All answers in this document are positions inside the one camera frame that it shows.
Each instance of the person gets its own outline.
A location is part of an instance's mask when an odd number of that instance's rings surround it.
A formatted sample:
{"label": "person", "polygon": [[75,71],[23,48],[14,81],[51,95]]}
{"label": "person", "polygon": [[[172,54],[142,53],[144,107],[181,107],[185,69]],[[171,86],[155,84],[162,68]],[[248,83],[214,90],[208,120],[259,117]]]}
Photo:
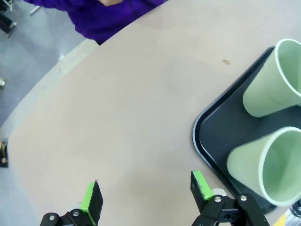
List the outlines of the person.
{"label": "person", "polygon": [[66,11],[75,30],[99,45],[164,0],[25,0]]}
{"label": "person", "polygon": [[9,38],[10,31],[17,25],[16,22],[12,21],[8,17],[0,13],[0,29],[6,33]]}

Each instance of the screw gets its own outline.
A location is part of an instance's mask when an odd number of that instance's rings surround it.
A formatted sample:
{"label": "screw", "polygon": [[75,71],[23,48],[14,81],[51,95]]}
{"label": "screw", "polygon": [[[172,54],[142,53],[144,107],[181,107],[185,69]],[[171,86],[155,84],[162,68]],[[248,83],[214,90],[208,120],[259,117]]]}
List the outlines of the screw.
{"label": "screw", "polygon": [[77,217],[78,215],[79,215],[79,212],[78,212],[78,211],[74,211],[74,212],[73,212],[73,216],[74,216],[74,217]]}
{"label": "screw", "polygon": [[245,195],[242,195],[242,196],[240,197],[240,200],[241,200],[241,201],[246,201],[246,196],[245,196]]}
{"label": "screw", "polygon": [[215,198],[214,198],[214,201],[216,201],[216,202],[220,202],[222,199],[221,199],[221,197],[219,197],[219,196],[216,196]]}

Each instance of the sleeve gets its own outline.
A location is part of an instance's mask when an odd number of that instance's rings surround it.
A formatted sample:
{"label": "sleeve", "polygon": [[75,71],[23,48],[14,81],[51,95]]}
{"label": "sleeve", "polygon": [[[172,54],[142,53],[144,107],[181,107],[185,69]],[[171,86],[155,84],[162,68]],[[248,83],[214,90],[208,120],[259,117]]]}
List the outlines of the sleeve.
{"label": "sleeve", "polygon": [[73,11],[97,0],[25,0],[28,3],[61,11]]}

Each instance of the cup rim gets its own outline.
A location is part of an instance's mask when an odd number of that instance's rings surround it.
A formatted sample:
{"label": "cup rim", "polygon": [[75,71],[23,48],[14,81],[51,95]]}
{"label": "cup rim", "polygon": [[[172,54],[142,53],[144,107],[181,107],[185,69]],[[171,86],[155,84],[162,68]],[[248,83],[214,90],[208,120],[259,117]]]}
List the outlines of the cup rim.
{"label": "cup rim", "polygon": [[293,41],[297,44],[299,44],[301,46],[301,43],[294,40],[294,39],[282,39],[280,40],[279,42],[277,42],[276,44],[276,47],[275,47],[275,61],[276,61],[276,65],[277,65],[277,68],[284,80],[284,82],[287,84],[287,86],[290,88],[291,91],[293,91],[296,95],[298,95],[299,97],[301,97],[301,93],[298,92],[290,83],[289,81],[287,80],[286,76],[284,75],[283,71],[282,71],[282,68],[281,68],[281,65],[280,65],[280,62],[279,62],[279,54],[278,54],[278,51],[279,51],[279,47],[280,45],[285,42],[285,41]]}
{"label": "cup rim", "polygon": [[264,198],[266,200],[268,200],[270,203],[272,203],[273,205],[275,205],[275,206],[288,206],[288,205],[291,205],[294,202],[298,201],[298,199],[300,199],[300,196],[301,196],[301,190],[300,190],[300,192],[290,200],[287,200],[287,201],[284,201],[284,202],[275,201],[275,200],[273,200],[272,198],[269,197],[269,195],[267,194],[267,192],[264,188],[264,184],[263,184],[263,165],[264,165],[265,158],[268,154],[269,148],[272,146],[274,141],[280,135],[282,135],[286,132],[289,132],[289,131],[297,131],[297,132],[301,133],[301,129],[296,128],[296,127],[292,127],[292,126],[287,126],[287,127],[280,128],[279,130],[277,130],[276,132],[274,132],[272,134],[271,138],[265,144],[265,146],[263,148],[263,152],[260,155],[260,161],[259,161],[259,187],[261,189],[261,192],[262,192]]}

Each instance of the tray rim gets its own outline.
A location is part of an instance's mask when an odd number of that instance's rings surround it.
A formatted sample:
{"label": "tray rim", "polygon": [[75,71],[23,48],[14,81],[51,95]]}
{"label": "tray rim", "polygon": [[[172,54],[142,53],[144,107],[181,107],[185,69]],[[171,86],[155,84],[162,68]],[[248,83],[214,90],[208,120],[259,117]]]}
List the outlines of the tray rim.
{"label": "tray rim", "polygon": [[[218,177],[218,179],[225,185],[225,187],[229,190],[229,192],[236,197],[239,192],[236,189],[235,185],[229,183],[227,177],[218,169],[218,167],[213,167],[212,165],[215,164],[214,159],[210,157],[207,153],[207,150],[203,147],[202,143],[197,141],[196,136],[198,137],[199,130],[197,128],[201,127],[202,124],[206,121],[206,119],[213,114],[219,107],[225,102],[223,98],[228,99],[248,78],[252,75],[252,69],[256,69],[257,64],[261,64],[261,60],[263,57],[266,58],[270,56],[275,46],[267,48],[257,59],[254,63],[251,64],[247,68],[247,70],[238,77],[224,92],[222,92],[209,106],[207,106],[196,118],[193,130],[192,130],[192,141],[195,150],[197,151],[198,155],[202,158],[202,160],[207,164],[207,166],[212,170],[212,172]],[[268,214],[273,211],[276,206],[272,205],[267,208],[263,208],[262,211],[264,214]]]}

